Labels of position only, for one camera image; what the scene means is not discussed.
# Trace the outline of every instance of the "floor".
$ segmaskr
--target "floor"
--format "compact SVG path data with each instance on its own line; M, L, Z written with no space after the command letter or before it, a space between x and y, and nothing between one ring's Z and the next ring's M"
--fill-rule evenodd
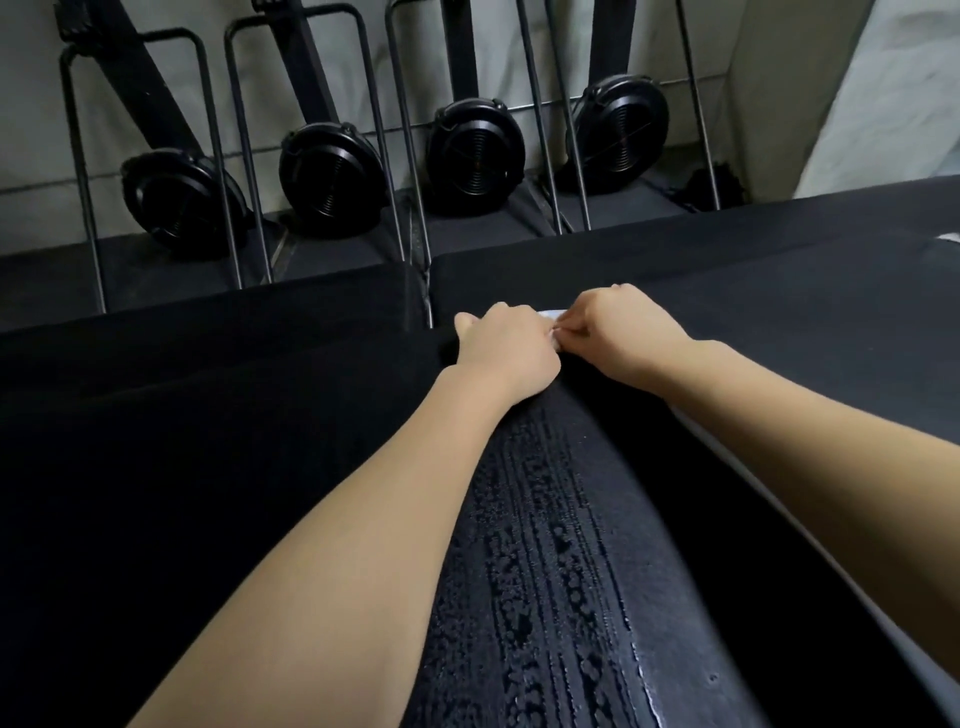
M685 214L643 179L612 195L590 199L594 228ZM574 195L560 196L570 227L582 228ZM425 257L419 216L412 214L409 190L397 193L404 254L422 264ZM266 232L275 279L302 279L399 259L390 209L381 224L363 235L319 240L298 225L289 211L268 215ZM517 188L497 212L473 218L446 217L427 210L427 239L433 256L506 245L554 234L552 212L533 180ZM263 253L255 233L240 254L246 285L263 281ZM230 290L227 259L191 262L174 259L145 234L101 241L110 310L125 310ZM0 331L53 324L95 315L93 268L85 243L0 257Z

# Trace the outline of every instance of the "person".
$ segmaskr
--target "person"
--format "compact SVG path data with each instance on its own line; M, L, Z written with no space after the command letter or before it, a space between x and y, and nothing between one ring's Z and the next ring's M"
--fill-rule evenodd
M556 324L498 303L455 325L457 363L264 558L131 726L397 726L473 470L507 410L560 371L551 333L705 427L960 678L960 448L694 340L632 285L583 293Z

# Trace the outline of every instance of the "gym equipment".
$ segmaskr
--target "gym equipment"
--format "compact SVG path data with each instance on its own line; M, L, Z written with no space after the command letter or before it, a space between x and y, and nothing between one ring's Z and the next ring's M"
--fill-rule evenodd
M55 11L60 37L68 43L60 56L60 74L101 311L107 310L107 296L70 75L77 56L97 61L153 149L127 160L121 169L124 201L133 218L177 256L212 259L229 253L237 287L242 288L233 231L247 226L249 211L240 188L223 168L206 51L200 39L183 28L139 34L120 0L60 0ZM173 38L190 40L197 53L213 160L204 155L146 48L147 43Z
M429 272L432 254L414 151L413 125L410 121L406 86L403 81L394 27L396 8L413 2L418 0L392 0L387 5L384 19L390 61L394 69L407 161L413 178L414 199L420 218L424 250L423 268ZM427 143L427 175L434 198L444 212L478 215L502 206L516 186L522 182L526 151L519 126L510 114L517 109L508 109L503 102L495 99L487 100L478 97L469 0L441 0L441 10L444 17L447 66L454 101L437 112L431 125ZM557 202L553 166L548 154L543 124L540 80L534 62L530 24L523 0L516 0L516 12L533 96L532 108L537 119L540 150L547 170L549 189L544 190L544 195L548 198L553 212L554 230L557 234L563 234L563 216ZM582 198L585 222L589 227L586 195L582 194Z
M556 47L553 0L544 0L544 4ZM714 207L720 209L683 0L676 0L676 9L697 133L709 170ZM636 0L596 0L593 5L588 86L572 118L568 114L566 120L567 154L571 161L578 153L583 156L583 182L590 194L613 192L635 180L660 157L666 140L666 99L648 76L627 71L635 15ZM561 186L572 187L574 174L575 165L568 163L559 175Z
M279 175L284 194L300 219L323 237L345 237L371 229L380 221L380 210L389 203L399 257L401 261L405 260L370 45L360 13L347 3L305 9L300 0L253 0L253 8L261 14L230 23L224 36L224 48L253 218L264 248L263 211L253 170L250 132L233 39L246 28L269 25L307 122L306 126L283 140ZM356 22L379 155L353 125L337 120L307 23L311 17L339 12L351 15Z

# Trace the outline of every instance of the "person's right hand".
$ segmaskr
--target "person's right hand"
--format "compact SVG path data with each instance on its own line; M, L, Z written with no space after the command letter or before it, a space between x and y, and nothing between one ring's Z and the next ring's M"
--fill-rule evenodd
M611 379L655 394L696 344L630 283L584 291L557 319L554 336Z

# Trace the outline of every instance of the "rowing machine flywheel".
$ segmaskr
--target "rowing machine flywheel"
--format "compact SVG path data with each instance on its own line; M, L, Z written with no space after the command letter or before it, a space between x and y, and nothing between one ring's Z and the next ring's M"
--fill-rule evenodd
M466 99L437 112L427 174L444 212L478 215L501 207L523 181L523 134L502 101Z
M228 253L224 209L210 159L180 149L154 149L121 168L124 202L133 219L179 257L210 260ZM234 239L241 246L249 211L227 175Z
M649 78L610 76L588 87L574 115L587 193L614 192L639 177L660 157L669 122Z
M371 229L388 203L380 156L351 124L316 122L287 134L280 184L300 219L321 237Z

